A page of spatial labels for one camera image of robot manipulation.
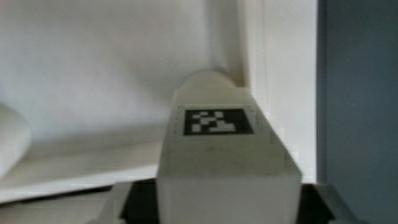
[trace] white surface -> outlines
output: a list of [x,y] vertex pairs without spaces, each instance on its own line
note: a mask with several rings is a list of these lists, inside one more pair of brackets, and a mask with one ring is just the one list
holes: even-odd
[[16,111],[0,104],[0,179],[30,146],[30,127]]
[[85,151],[121,133],[132,144],[164,137],[192,72],[219,68],[240,82],[236,21],[231,0],[0,1],[0,92],[32,150]]
[[25,158],[0,181],[0,202],[155,177],[162,142]]
[[[254,133],[183,135],[189,109],[244,108]],[[300,171],[244,88],[181,89],[158,168],[164,224],[293,224]]]
[[272,127],[316,181],[316,1],[240,1],[247,83]]
[[87,224],[98,217],[109,193],[20,204],[0,209],[4,224]]

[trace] white backdrop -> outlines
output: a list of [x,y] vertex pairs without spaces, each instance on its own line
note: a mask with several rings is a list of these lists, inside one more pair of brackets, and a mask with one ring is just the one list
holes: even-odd
[[160,138],[173,90],[203,69],[242,82],[235,1],[0,1],[0,96],[37,150]]

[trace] white block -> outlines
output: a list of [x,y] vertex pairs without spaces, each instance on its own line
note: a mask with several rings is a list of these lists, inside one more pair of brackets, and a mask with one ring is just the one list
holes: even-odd
[[[187,131],[205,111],[235,130]],[[162,224],[293,224],[300,178],[247,89],[180,90],[157,181]]]
[[219,118],[224,117],[224,113],[220,111],[215,112],[215,117],[219,117]]
[[226,121],[217,121],[217,127],[210,128],[212,132],[220,132],[220,131],[235,131],[235,125],[228,124]]
[[194,124],[192,125],[192,131],[194,132],[201,132],[203,128],[201,128],[201,125],[199,124]]

